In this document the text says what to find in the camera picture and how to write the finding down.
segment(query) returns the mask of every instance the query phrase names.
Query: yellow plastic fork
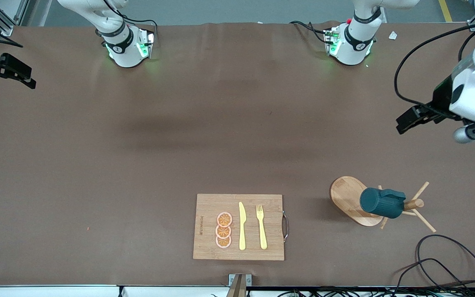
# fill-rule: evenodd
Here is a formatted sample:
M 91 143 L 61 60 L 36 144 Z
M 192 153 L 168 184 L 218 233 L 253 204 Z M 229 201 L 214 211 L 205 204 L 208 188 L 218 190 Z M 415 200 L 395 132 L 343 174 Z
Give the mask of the yellow plastic fork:
M 256 205 L 256 216 L 260 221 L 260 245 L 263 250 L 267 249 L 267 237 L 265 236 L 265 227 L 263 226 L 263 206 Z

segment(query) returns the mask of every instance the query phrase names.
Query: wooden peg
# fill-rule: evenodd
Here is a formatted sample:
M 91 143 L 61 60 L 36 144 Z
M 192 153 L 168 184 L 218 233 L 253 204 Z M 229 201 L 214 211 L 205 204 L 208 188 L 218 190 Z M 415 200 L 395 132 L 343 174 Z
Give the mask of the wooden peg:
M 424 192 L 424 189 L 427 188 L 429 184 L 430 184 L 429 182 L 425 182 L 424 185 L 421 186 L 421 188 L 417 191 L 417 193 L 412 198 L 412 200 L 419 198 L 419 196 Z
M 384 217 L 384 219 L 382 220 L 382 224 L 381 224 L 381 230 L 384 230 L 384 226 L 386 226 L 386 223 L 388 222 L 388 218 Z
M 404 210 L 412 210 L 412 209 L 423 207 L 423 206 L 424 206 L 424 201 L 422 201 L 422 199 L 415 199 L 415 200 L 405 202 Z
M 417 217 L 428 227 L 433 233 L 436 233 L 436 229 L 424 218 L 421 214 L 416 210 L 412 209 L 412 211 L 417 215 Z

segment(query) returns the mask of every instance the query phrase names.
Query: yellow floor line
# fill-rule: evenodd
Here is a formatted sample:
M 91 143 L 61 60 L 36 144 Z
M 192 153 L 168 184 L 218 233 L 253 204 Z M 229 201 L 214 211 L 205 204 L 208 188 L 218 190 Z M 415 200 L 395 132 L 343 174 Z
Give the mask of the yellow floor line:
M 452 17 L 450 11 L 448 10 L 448 5 L 445 0 L 439 0 L 439 6 L 441 6 L 441 11 L 443 11 L 443 17 L 445 22 L 452 22 Z

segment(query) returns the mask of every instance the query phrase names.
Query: gray floor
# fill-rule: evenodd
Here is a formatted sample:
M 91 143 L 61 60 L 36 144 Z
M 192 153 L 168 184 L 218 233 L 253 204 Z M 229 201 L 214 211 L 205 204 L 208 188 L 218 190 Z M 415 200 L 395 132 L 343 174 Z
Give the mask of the gray floor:
M 446 0 L 454 22 L 474 15 L 462 0 Z M 353 15 L 350 0 L 130 0 L 122 12 L 132 19 L 154 19 L 159 25 L 198 25 L 226 22 L 322 23 L 344 21 Z M 408 11 L 387 9 L 390 23 L 444 22 L 438 0 L 420 0 Z M 45 26 L 89 26 L 83 17 L 52 1 Z

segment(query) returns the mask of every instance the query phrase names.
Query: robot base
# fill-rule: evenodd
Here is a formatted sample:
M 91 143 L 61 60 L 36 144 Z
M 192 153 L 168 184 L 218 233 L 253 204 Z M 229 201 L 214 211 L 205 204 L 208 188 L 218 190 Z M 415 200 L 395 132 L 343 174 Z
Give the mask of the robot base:
M 135 38 L 132 43 L 126 47 L 124 53 L 116 53 L 115 47 L 110 49 L 109 57 L 112 58 L 118 66 L 124 68 L 131 68 L 137 66 L 145 58 L 151 58 L 151 50 L 153 49 L 153 42 L 155 34 L 149 33 L 147 30 L 140 29 L 136 26 L 129 26 Z
M 333 43 L 332 45 L 326 43 L 326 53 L 328 56 L 335 57 L 342 64 L 352 66 L 360 64 L 360 62 L 369 55 L 373 41 L 367 46 L 367 49 L 356 51 L 353 49 L 353 46 L 346 41 L 344 36 L 347 26 L 347 23 L 343 23 L 338 27 L 333 27 L 331 31 L 324 32 L 324 38 L 326 41 Z

